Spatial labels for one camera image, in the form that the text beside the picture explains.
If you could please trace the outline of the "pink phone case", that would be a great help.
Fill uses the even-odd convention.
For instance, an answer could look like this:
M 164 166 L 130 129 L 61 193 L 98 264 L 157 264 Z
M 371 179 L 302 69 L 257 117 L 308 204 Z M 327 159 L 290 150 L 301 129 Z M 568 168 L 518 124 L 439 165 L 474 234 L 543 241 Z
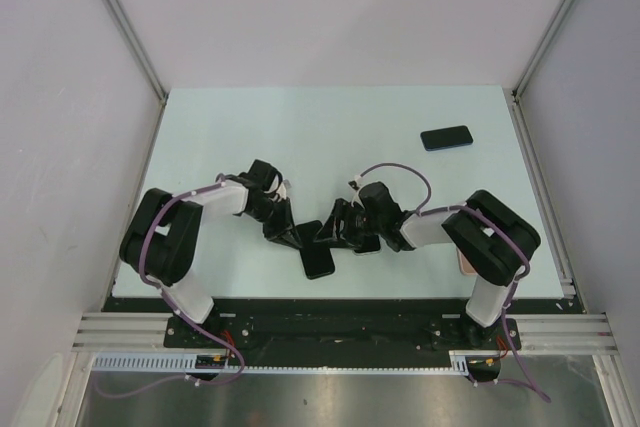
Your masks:
M 462 275 L 474 276 L 477 274 L 474 267 L 471 265 L 469 260 L 464 256 L 464 254 L 460 250 L 457 251 L 457 257 L 458 257 L 460 272 Z

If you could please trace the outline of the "black phone case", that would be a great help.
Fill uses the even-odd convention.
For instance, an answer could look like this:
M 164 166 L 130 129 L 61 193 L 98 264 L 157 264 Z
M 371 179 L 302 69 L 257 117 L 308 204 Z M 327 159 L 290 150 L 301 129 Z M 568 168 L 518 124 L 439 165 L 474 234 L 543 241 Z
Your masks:
M 299 250 L 305 276 L 309 280 L 316 280 L 335 273 L 335 264 L 329 246 L 315 241 L 322 223 L 314 220 L 300 224 L 297 231 L 302 247 Z

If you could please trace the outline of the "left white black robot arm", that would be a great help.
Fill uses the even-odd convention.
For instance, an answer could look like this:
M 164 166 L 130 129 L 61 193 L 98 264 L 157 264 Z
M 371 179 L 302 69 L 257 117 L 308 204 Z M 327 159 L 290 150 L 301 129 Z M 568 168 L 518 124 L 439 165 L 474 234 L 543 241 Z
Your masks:
M 227 216 L 247 215 L 262 225 L 264 238 L 300 250 L 285 179 L 273 165 L 256 159 L 246 172 L 220 174 L 212 185 L 173 195 L 148 190 L 119 248 L 122 262 L 160 292 L 174 313 L 188 320 L 186 334 L 197 345 L 214 344 L 220 321 L 210 314 L 213 298 L 191 271 L 200 227 Z

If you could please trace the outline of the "black teal phone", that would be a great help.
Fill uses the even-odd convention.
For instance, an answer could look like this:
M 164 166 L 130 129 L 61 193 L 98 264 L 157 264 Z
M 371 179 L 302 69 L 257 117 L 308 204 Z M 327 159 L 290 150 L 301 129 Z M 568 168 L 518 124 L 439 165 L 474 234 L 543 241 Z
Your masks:
M 366 236 L 362 243 L 353 249 L 356 255 L 367 255 L 378 253 L 381 250 L 381 243 L 378 236 Z

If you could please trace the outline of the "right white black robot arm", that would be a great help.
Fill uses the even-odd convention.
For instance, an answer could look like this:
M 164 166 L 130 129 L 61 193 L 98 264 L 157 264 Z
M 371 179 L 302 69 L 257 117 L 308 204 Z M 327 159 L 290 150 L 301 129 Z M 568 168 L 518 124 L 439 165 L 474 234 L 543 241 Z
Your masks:
M 477 275 L 461 315 L 462 338 L 473 348 L 496 338 L 497 324 L 541 245 L 536 229 L 486 190 L 460 205 L 419 212 L 402 209 L 382 182 L 358 188 L 351 201 L 336 200 L 313 240 L 354 252 L 379 241 L 394 252 L 454 244 Z

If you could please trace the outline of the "dark blue phone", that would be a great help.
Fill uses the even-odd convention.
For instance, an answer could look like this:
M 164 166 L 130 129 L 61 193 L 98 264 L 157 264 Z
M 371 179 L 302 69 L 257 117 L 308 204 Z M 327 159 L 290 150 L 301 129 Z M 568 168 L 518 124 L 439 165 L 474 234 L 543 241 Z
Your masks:
M 464 125 L 423 131 L 420 140 L 427 152 L 469 146 L 474 142 L 470 130 Z

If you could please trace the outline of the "clear phone case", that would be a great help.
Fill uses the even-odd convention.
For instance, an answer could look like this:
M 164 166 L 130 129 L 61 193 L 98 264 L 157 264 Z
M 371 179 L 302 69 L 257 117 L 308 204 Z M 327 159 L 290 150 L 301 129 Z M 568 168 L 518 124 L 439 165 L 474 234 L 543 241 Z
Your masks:
M 364 242 L 357 248 L 353 249 L 355 255 L 371 255 L 381 251 L 381 244 L 378 238 L 374 238 L 370 241 Z

